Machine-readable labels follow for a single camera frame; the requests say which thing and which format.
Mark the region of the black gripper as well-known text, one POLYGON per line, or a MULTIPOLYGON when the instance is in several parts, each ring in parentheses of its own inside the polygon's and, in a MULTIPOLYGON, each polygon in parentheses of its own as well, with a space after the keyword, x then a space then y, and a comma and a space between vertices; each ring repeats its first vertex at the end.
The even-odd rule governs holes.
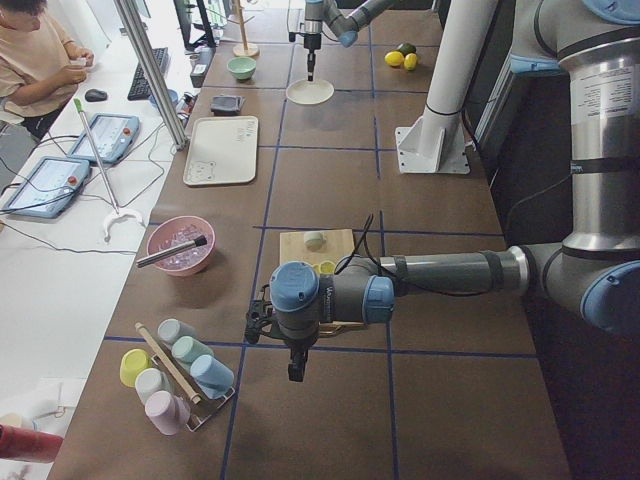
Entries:
POLYGON ((312 82, 314 80, 316 54, 315 51, 321 49, 321 34, 320 33, 304 33, 303 45, 308 50, 307 54, 307 80, 312 82))
POLYGON ((285 337, 284 343, 290 350, 288 378, 292 382, 302 382, 305 375, 305 361, 308 359, 309 349, 316 343, 316 333, 304 338, 285 337))

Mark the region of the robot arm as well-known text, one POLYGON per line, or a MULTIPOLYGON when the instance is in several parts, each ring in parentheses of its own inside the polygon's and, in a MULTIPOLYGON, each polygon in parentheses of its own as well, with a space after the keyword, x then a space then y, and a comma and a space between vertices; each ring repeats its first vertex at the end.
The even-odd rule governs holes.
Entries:
POLYGON ((571 233, 502 252, 381 258, 360 242, 331 274, 282 264, 247 313, 245 338, 283 341, 291 380, 303 379, 319 337, 388 322, 395 299, 410 290, 534 291, 605 331, 638 334, 639 5, 520 1, 510 59, 516 74, 569 74, 571 233))
POLYGON ((358 38, 358 32, 395 4, 392 0, 368 0, 344 16, 335 1, 305 2, 304 21, 299 35, 307 50, 307 80, 314 80, 316 52, 321 49, 323 27, 327 26, 345 48, 358 38))

